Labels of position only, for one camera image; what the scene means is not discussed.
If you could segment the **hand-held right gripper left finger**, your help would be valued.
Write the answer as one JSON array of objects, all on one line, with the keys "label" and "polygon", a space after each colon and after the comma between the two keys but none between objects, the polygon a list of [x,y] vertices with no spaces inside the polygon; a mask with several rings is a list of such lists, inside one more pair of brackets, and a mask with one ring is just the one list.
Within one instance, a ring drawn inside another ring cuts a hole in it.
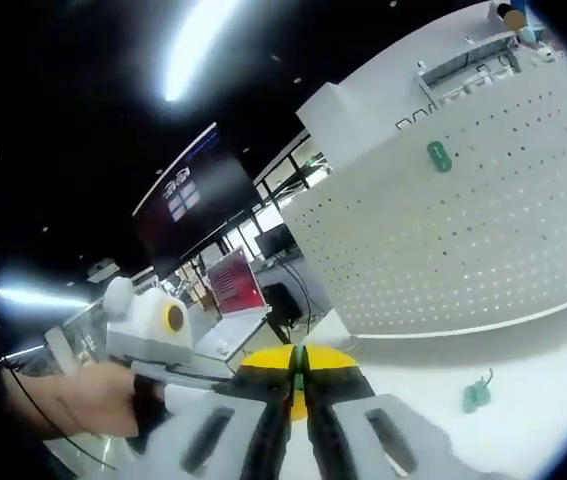
[{"label": "hand-held right gripper left finger", "polygon": [[207,388],[168,384],[170,418],[149,437],[142,479],[277,479],[291,434],[295,347],[260,350]]}]

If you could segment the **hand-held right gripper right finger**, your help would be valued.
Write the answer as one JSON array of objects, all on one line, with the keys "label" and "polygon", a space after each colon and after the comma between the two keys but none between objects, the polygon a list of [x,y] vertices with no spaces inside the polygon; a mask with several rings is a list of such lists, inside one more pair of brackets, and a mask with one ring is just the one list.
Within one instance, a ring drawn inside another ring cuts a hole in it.
[{"label": "hand-held right gripper right finger", "polygon": [[332,347],[305,348],[308,435],[323,479],[466,479],[449,436]]}]

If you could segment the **person's left hand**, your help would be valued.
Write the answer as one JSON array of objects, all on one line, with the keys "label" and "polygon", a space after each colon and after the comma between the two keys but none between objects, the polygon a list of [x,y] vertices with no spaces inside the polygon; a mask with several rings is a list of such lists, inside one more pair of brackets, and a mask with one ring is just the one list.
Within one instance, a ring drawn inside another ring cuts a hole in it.
[{"label": "person's left hand", "polygon": [[59,400],[83,432],[149,435],[166,416],[165,385],[112,362],[59,379]]}]

